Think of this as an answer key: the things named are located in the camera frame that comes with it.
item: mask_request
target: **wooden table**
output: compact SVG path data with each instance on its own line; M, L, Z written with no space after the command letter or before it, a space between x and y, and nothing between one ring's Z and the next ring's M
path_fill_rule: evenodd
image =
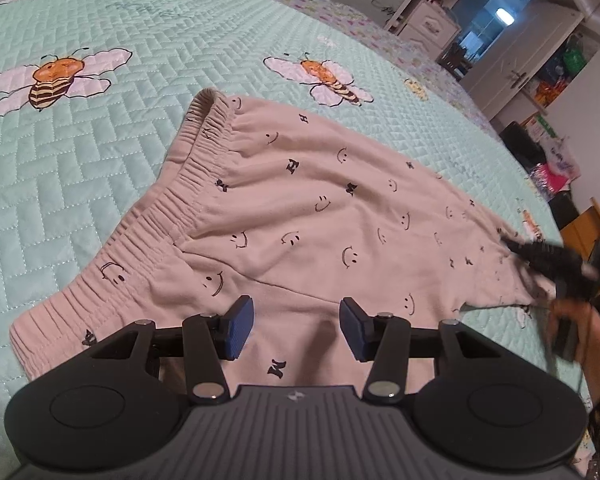
M600 238L600 204L591 199L591 207L560 231L564 245L587 259L593 244Z

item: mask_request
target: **black round pad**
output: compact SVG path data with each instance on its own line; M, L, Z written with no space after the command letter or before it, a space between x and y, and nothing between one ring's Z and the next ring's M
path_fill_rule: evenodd
M469 395L468 405L481 421L503 428L526 426L542 415L542 401L536 394L515 384L478 388Z
M450 458L483 470L530 472L568 459L587 423L566 384L525 362L466 360L416 394L414 421Z
M114 421L125 409L125 397L105 386L81 386L59 394L51 415L69 428L97 428Z
M68 361L16 393L4 413L20 456L45 468L81 472L149 456L173 436L179 420L175 394L116 359Z

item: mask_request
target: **red object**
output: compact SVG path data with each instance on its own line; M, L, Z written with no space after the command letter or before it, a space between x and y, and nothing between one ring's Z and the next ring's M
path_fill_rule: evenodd
M554 195L558 193L568 182L566 177L553 173L547 164L542 164L538 170L544 178L547 189Z

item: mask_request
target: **elastic waistband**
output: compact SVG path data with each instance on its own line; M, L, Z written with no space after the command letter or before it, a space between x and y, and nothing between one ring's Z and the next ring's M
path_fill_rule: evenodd
M11 344L30 378L84 349L85 327L106 327L102 331L108 333L122 327L120 310L146 286L173 243L195 228L203 196L222 177L233 117L231 98L215 89L200 91L158 180L124 215L96 257L63 290L15 320Z

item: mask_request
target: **doorway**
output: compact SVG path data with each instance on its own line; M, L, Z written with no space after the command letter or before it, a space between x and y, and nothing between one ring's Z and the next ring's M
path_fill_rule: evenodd
M455 58L449 65L441 64L460 80L512 25L532 0L458 0L449 14L461 27L461 32L443 59Z

